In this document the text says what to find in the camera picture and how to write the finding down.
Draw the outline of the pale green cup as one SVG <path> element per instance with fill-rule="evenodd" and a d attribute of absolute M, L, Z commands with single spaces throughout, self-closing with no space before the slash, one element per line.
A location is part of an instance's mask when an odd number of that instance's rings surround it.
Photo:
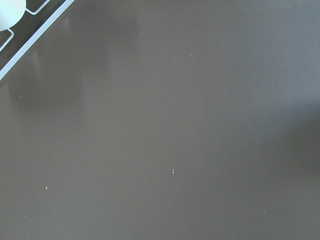
<path fill-rule="evenodd" d="M 26 0 L 0 0 L 0 31 L 13 27 L 26 11 Z"/>

